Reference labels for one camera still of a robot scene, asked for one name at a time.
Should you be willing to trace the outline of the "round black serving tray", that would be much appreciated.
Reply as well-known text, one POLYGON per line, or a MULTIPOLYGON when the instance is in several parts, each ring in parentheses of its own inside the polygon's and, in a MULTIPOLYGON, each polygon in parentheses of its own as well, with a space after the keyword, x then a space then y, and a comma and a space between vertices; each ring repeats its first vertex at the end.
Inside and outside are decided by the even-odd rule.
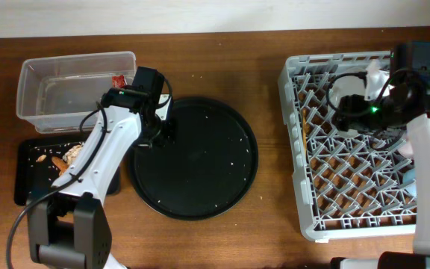
POLYGON ((248 192, 258 169, 258 145, 245 119, 203 97, 175 101, 175 134, 162 146, 128 152, 128 175, 141 199, 178 220, 216 217, 248 192))

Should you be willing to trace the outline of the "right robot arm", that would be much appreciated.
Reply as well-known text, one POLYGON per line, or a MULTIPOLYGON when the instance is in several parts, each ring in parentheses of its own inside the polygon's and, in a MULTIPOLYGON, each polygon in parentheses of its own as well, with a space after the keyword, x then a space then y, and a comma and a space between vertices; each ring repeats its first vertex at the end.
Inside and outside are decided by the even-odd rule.
POLYGON ((335 76, 325 90, 332 124, 411 145, 417 187, 413 252, 384 252, 377 259, 333 258, 332 268, 430 268, 430 42, 399 44, 388 71, 373 61, 365 70, 335 76))

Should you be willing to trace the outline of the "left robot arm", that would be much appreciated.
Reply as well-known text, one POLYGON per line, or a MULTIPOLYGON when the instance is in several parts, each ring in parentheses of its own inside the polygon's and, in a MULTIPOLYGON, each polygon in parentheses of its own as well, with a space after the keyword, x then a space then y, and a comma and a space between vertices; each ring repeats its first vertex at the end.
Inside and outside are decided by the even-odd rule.
POLYGON ((111 253, 103 209, 110 182, 133 146, 169 140, 171 93, 156 69, 139 67, 130 85, 112 87, 97 102, 97 121, 76 159, 48 192, 32 195, 20 214, 28 221, 29 253, 48 268, 122 268, 111 253))

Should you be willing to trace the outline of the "wooden chopstick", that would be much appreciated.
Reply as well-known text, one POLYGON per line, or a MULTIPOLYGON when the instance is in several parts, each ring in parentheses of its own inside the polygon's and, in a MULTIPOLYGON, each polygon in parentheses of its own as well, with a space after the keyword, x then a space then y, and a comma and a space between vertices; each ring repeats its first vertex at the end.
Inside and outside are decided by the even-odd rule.
POLYGON ((305 148, 305 154, 307 154, 308 153, 308 146, 307 146, 308 124, 306 122, 306 110, 303 108, 301 112, 302 112, 302 139, 303 139, 303 145, 305 148))

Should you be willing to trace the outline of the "orange carrot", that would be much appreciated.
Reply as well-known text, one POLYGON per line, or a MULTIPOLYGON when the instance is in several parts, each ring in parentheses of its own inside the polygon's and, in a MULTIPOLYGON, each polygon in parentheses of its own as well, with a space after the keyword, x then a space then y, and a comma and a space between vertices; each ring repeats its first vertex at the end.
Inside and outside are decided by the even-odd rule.
POLYGON ((58 158, 56 156, 52 157, 52 163, 56 166, 57 169, 59 169, 60 176, 62 176, 69 167, 69 165, 63 159, 58 158))

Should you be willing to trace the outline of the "red snack wrapper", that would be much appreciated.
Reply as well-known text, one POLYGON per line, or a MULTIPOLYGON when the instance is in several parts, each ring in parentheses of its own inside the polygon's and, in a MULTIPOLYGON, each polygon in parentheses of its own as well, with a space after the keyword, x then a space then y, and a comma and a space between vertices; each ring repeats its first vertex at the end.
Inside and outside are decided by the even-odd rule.
POLYGON ((124 88, 127 85, 124 75, 115 75, 111 78, 112 87, 124 88))

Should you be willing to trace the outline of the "grey plate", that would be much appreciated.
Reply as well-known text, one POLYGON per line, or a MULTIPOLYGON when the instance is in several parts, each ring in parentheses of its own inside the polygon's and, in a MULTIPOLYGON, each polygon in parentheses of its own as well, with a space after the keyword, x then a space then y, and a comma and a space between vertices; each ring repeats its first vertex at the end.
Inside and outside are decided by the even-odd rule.
MULTIPOLYGON (((330 104, 334 103, 337 105, 340 98, 343 96, 357 94, 364 97, 365 87, 367 86, 366 75, 367 71, 360 67, 353 67, 341 74, 336 75, 328 86, 328 102, 330 102, 330 104)), ((334 116, 334 111, 331 109, 330 104, 327 104, 327 106, 328 111, 332 113, 332 118, 334 116)), ((360 134, 360 132, 353 127, 350 127, 348 131, 340 131, 337 128, 336 130, 337 133, 343 138, 354 138, 360 134)))

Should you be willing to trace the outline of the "pink cup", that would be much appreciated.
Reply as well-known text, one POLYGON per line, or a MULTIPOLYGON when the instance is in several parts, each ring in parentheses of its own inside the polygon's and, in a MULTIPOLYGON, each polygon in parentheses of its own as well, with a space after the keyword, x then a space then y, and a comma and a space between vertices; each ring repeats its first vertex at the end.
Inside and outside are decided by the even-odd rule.
POLYGON ((414 151, 413 151, 411 142, 409 141, 406 135, 402 137, 402 140, 403 140, 403 144, 397 149, 397 151, 404 158, 412 159, 414 157, 414 151))

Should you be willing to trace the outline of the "blue cup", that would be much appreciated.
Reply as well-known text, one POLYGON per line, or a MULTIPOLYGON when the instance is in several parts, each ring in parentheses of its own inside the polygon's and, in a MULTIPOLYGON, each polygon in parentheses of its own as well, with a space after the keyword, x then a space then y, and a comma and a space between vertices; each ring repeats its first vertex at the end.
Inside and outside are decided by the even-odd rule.
POLYGON ((402 184, 405 186, 405 190, 413 197, 417 196, 416 187, 416 173, 415 169, 406 171, 402 178, 402 184))

